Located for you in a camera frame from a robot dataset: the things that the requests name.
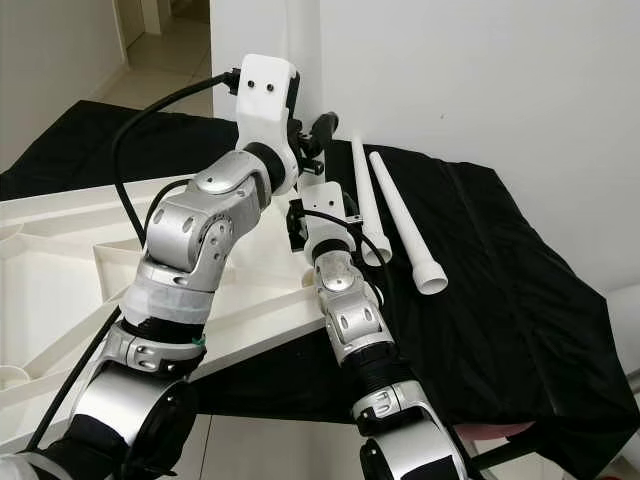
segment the circular hole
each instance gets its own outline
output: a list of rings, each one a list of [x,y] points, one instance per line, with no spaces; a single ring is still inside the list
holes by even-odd
[[[153,223],[158,223],[160,222],[160,220],[162,220],[162,215],[164,215],[164,209],[161,208],[160,210],[158,210],[156,212],[156,214],[153,216]]]
[[[193,217],[187,218],[187,220],[182,224],[182,231],[187,233],[191,228],[191,225],[193,225]]]

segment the white pvc pipe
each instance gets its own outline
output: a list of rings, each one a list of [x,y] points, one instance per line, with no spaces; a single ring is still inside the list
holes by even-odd
[[[371,178],[369,177],[369,168],[367,167],[367,159],[364,156],[364,148],[362,141],[358,137],[351,140],[351,150],[353,152],[353,170],[356,175],[356,190],[358,192],[358,208],[362,217],[362,233],[364,233],[376,246],[384,262],[391,260],[391,243],[385,237],[382,231],[382,223],[380,215],[378,215],[378,206],[376,198],[373,195],[373,187],[371,186]],[[380,265],[377,257],[362,242],[362,258],[367,265],[377,267]]]
[[[418,291],[423,295],[433,295],[444,290],[449,283],[444,270],[438,262],[431,256],[431,252],[424,243],[422,235],[416,226],[411,213],[407,209],[400,192],[387,167],[378,152],[371,152],[369,155],[371,165],[380,183],[380,188],[387,201],[391,216],[396,224],[404,248],[409,255],[411,265],[413,265],[413,281],[418,287]]]

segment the white plastic tube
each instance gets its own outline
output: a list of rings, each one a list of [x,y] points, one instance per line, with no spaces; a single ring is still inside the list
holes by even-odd
[[[423,295],[433,295],[444,290],[449,283],[444,270],[438,262],[431,256],[431,252],[424,243],[422,235],[416,226],[407,206],[405,205],[400,192],[387,167],[378,152],[371,152],[369,155],[371,165],[380,183],[380,188],[387,201],[391,216],[396,224],[404,248],[409,255],[411,265],[413,265],[413,281],[418,287],[418,291]]]
[[[353,170],[356,175],[356,190],[358,192],[358,208],[362,217],[362,233],[364,233],[376,246],[384,263],[391,260],[391,243],[385,237],[382,231],[382,223],[380,223],[380,215],[378,215],[378,206],[376,198],[373,195],[373,187],[371,186],[371,178],[369,177],[369,168],[367,168],[367,159],[364,156],[364,148],[362,141],[358,137],[351,140],[351,150],[353,152]],[[377,257],[362,242],[362,258],[367,265],[377,267],[380,265]]]

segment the black fabric cover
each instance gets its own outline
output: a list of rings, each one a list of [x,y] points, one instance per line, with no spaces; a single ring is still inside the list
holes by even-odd
[[[111,183],[108,142],[132,113],[76,105],[0,176],[1,198]],[[230,122],[158,114],[127,142],[124,176],[197,171],[231,149],[236,135]],[[594,478],[640,424],[605,300],[544,244],[493,170],[375,149],[449,277],[438,295],[416,291],[375,186],[394,250],[398,305],[390,328],[428,395],[454,424],[536,421],[514,440],[533,441],[579,479]],[[349,143],[333,142],[326,158],[327,178],[356,198]],[[367,273],[380,280],[376,269]],[[324,331],[196,387],[208,413],[351,422],[349,395]]]

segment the black cable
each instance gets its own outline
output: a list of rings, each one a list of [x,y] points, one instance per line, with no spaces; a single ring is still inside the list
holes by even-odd
[[[158,208],[158,205],[160,204],[160,202],[162,201],[162,199],[164,198],[164,196],[169,193],[169,191],[173,190],[174,188],[177,187],[181,187],[183,185],[188,184],[190,181],[190,179],[188,178],[184,178],[182,180],[176,180],[175,182],[171,182],[168,185],[165,185],[164,187],[162,187],[162,190],[160,190],[156,196],[154,197],[153,201],[151,202],[151,205],[149,205],[149,210],[147,211],[147,217],[144,219],[144,237],[145,237],[145,241],[147,239],[147,228],[149,227],[149,222],[151,221],[151,215],[153,215],[153,212],[156,208]]]
[[[229,85],[231,88],[238,75],[231,72],[225,72],[220,75],[216,75],[215,77],[208,78],[206,80],[202,80],[201,82],[194,83],[193,85],[189,85],[188,87],[182,88],[176,92],[173,92],[166,97],[158,100],[157,102],[149,105],[144,110],[136,113],[133,117],[131,117],[127,122],[120,127],[120,129],[116,132],[115,137],[113,138],[113,142],[111,143],[111,161],[113,162],[113,185],[116,187],[116,191],[118,192],[118,196],[120,197],[120,201],[122,202],[122,206],[124,207],[129,220],[131,221],[131,225],[133,225],[133,229],[136,232],[136,236],[138,240],[140,240],[140,244],[144,245],[145,241],[145,233],[142,224],[140,223],[140,219],[136,214],[135,209],[129,199],[129,195],[127,194],[126,189],[124,188],[124,183],[122,180],[122,175],[120,174],[120,150],[122,149],[122,142],[127,136],[127,134],[131,131],[133,127],[142,122],[145,118],[147,118],[150,114],[155,113],[157,111],[162,110],[165,107],[168,107],[172,103],[177,102],[178,100],[182,100],[189,95],[193,95],[194,93],[198,93],[202,90],[206,90],[207,88],[211,88],[215,85],[219,85],[220,83],[225,83]]]
[[[87,349],[84,351],[84,353],[82,354],[78,362],[75,364],[75,366],[73,367],[73,370],[71,370],[71,373],[69,373],[69,375],[65,379],[64,383],[60,387],[60,390],[58,390],[58,393],[56,393],[56,396],[51,402],[51,405],[49,405],[49,408],[43,415],[42,420],[40,420],[38,427],[33,432],[33,435],[31,435],[31,438],[29,439],[29,443],[27,444],[27,448],[25,450],[30,452],[35,452],[38,450],[38,444],[42,440],[42,437],[44,436],[44,433],[47,431],[47,428],[49,428],[49,424],[51,423],[51,420],[53,420],[53,417],[58,411],[58,409],[60,408],[60,405],[62,404],[64,397],[67,396],[67,394],[69,393],[69,390],[71,390],[71,387],[80,376],[80,373],[82,372],[84,367],[87,365],[87,363],[91,359],[93,352],[96,351],[96,349],[100,345],[100,342],[102,342],[102,339],[107,334],[111,326],[116,322],[119,316],[120,316],[120,307],[116,307],[111,313],[111,315],[109,315],[109,318],[107,318],[107,321],[104,323],[104,325],[102,325],[100,330],[98,330],[98,333],[96,333],[95,337],[93,337],[93,340],[91,340],[91,343],[89,344]]]
[[[385,285],[387,287],[387,298],[389,299],[389,309],[388,309],[388,313],[389,313],[389,317],[390,317],[389,318],[389,323],[391,323],[395,327],[396,299],[395,299],[395,294],[394,294],[394,291],[393,291],[393,280],[391,279],[391,274],[389,273],[389,268],[387,267],[387,264],[385,263],[384,258],[382,258],[382,254],[380,253],[378,248],[375,246],[375,244],[364,233],[362,233],[360,230],[355,228],[353,225],[345,222],[344,220],[340,220],[339,218],[336,218],[336,217],[334,217],[332,215],[329,215],[327,213],[316,212],[314,210],[302,210],[302,213],[305,214],[305,215],[308,215],[310,217],[322,218],[324,220],[328,220],[329,222],[333,222],[333,223],[335,223],[337,225],[340,225],[341,227],[346,228],[347,231],[351,235],[353,235],[355,237],[358,237],[359,240],[361,240],[361,241],[363,241],[364,243],[367,244],[367,246],[371,249],[373,254],[378,259],[378,262],[380,262],[380,265],[382,266],[382,273],[384,275],[384,283],[385,283]]]

